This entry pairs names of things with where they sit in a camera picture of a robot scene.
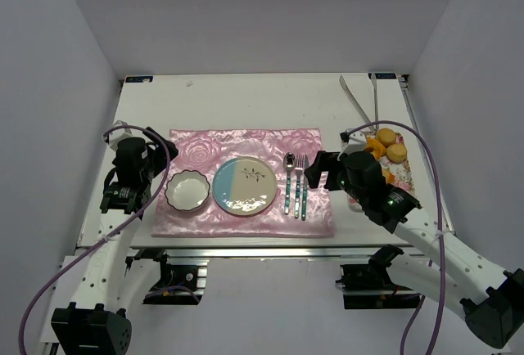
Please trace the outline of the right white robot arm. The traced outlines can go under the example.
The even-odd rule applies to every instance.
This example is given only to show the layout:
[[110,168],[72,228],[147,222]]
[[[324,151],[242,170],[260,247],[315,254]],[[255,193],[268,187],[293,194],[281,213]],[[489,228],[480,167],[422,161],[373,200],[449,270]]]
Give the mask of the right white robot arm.
[[445,269],[444,274],[384,246],[369,261],[383,279],[402,285],[445,306],[461,317],[483,343],[501,349],[523,325],[523,270],[510,272],[483,258],[455,235],[440,229],[420,202],[386,182],[371,154],[319,151],[305,170],[309,186],[343,190],[373,223],[406,240]]

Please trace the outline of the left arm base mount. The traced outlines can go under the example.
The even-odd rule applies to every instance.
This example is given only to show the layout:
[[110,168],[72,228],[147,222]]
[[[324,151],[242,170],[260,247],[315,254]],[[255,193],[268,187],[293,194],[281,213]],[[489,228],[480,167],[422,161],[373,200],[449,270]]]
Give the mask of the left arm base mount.
[[126,272],[135,262],[153,261],[159,280],[149,289],[143,304],[198,305],[206,287],[207,262],[175,258],[163,249],[140,249],[126,257]]

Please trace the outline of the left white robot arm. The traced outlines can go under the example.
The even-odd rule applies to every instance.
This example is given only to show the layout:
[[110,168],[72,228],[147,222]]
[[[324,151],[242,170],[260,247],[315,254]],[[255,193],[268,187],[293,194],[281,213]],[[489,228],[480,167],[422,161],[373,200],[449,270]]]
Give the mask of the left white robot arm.
[[87,266],[68,306],[52,314],[52,329],[66,354],[127,353],[131,306],[160,279],[156,263],[127,264],[126,258],[146,208],[160,193],[152,181],[167,176],[178,150],[150,127],[141,137],[130,130],[115,125],[104,135],[115,158],[103,182],[97,242],[79,256]]

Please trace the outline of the orange glazed donut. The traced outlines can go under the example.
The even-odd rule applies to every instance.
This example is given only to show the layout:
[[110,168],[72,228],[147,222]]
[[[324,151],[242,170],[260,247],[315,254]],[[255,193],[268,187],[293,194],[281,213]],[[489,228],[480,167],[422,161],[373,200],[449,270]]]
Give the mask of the orange glazed donut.
[[386,154],[386,147],[373,137],[367,137],[367,145],[364,150],[370,153],[375,160],[379,160]]

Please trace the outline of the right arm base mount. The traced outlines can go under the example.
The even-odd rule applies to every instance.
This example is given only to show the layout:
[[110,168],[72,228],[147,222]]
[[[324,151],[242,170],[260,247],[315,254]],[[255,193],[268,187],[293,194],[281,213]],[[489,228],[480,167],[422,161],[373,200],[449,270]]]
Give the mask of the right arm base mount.
[[386,272],[393,258],[403,253],[399,247],[385,245],[365,264],[341,265],[341,278],[335,286],[343,293],[344,309],[415,309],[420,294],[397,285]]

